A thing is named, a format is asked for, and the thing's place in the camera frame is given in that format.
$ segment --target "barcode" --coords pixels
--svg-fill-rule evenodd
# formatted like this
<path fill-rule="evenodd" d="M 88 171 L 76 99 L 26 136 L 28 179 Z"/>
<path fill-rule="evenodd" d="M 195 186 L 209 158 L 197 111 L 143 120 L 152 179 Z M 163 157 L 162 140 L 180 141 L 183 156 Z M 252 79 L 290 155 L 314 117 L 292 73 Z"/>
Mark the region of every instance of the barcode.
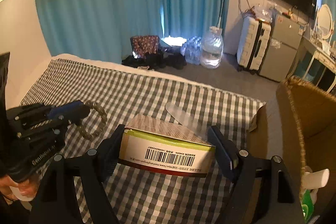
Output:
<path fill-rule="evenodd" d="M 194 156 L 184 156 L 184 155 L 177 155 L 162 151 L 157 151 L 153 149 L 147 149 L 146 160 L 154 160 L 159 162 L 165 162 L 167 164 L 177 164 L 183 166 L 193 166 L 194 163 Z"/>

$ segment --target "refrigerator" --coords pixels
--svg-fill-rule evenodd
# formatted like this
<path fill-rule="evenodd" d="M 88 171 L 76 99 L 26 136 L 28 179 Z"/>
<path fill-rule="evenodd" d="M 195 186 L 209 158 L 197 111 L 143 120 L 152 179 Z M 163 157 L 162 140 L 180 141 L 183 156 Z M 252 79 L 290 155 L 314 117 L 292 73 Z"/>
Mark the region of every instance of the refrigerator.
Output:
<path fill-rule="evenodd" d="M 286 78 L 299 48 L 302 31 L 300 24 L 281 14 L 276 15 L 259 75 L 278 82 Z"/>

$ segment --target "cardboard box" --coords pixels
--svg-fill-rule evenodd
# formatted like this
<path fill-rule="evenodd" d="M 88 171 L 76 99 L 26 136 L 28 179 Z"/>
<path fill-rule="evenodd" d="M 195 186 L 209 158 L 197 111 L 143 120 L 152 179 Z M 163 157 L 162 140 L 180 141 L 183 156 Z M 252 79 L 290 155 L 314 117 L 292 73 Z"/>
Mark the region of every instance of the cardboard box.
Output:
<path fill-rule="evenodd" d="M 206 177 L 215 147 L 179 124 L 136 115 L 125 127 L 121 164 L 167 175 Z"/>
<path fill-rule="evenodd" d="M 329 168 L 315 204 L 315 212 L 322 213 L 336 193 L 336 97 L 295 76 L 286 79 L 254 116 L 247 145 L 255 157 L 280 156 L 298 195 L 306 165 L 314 172 Z"/>

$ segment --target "small product box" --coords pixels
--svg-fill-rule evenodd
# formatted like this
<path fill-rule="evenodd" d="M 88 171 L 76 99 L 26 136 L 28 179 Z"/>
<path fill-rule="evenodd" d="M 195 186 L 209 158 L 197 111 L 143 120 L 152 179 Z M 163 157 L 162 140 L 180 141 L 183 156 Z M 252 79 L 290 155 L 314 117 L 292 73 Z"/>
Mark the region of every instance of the small product box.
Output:
<path fill-rule="evenodd" d="M 187 127 L 136 115 L 125 127 L 119 163 L 151 172 L 206 177 L 215 147 Z"/>

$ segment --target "suitcase handle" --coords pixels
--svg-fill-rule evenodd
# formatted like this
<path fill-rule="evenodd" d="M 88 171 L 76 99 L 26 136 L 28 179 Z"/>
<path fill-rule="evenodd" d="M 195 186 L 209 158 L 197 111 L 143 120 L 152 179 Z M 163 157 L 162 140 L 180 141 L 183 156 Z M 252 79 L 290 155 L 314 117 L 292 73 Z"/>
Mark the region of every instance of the suitcase handle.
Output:
<path fill-rule="evenodd" d="M 261 46 L 261 39 L 258 41 L 258 45 L 254 51 L 254 57 L 257 57 L 259 50 L 260 50 L 260 46 Z"/>

